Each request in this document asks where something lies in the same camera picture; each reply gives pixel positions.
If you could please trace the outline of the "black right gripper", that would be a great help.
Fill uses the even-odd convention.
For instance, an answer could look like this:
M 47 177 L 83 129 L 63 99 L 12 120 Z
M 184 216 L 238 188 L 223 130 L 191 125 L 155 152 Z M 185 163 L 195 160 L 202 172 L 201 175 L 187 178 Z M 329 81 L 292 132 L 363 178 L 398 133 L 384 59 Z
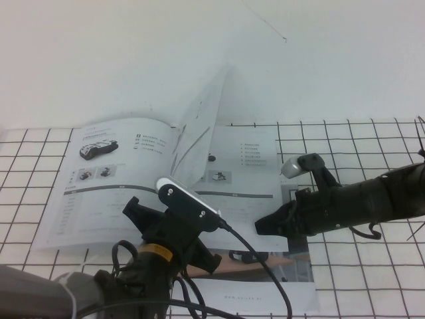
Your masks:
M 346 227 L 342 212 L 337 208 L 335 195 L 342 187 L 327 191 L 312 191 L 310 188 L 295 192 L 295 199 L 283 204 L 275 212 L 257 220 L 254 225 L 259 235 L 285 238 L 310 237 L 318 233 Z M 292 215 L 292 228 L 286 223 Z

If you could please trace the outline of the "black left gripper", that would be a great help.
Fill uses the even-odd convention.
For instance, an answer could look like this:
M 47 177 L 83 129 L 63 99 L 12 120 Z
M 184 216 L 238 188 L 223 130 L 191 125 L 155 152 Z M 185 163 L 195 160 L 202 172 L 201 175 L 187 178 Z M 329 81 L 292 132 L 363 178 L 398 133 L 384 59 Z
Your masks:
M 142 206 L 136 197 L 128 201 L 122 213 L 145 237 L 146 243 L 155 243 L 171 251 L 171 262 L 178 270 L 191 265 L 212 274 L 220 265 L 222 257 L 206 248 L 199 239 L 201 232 L 176 214 L 164 214 Z

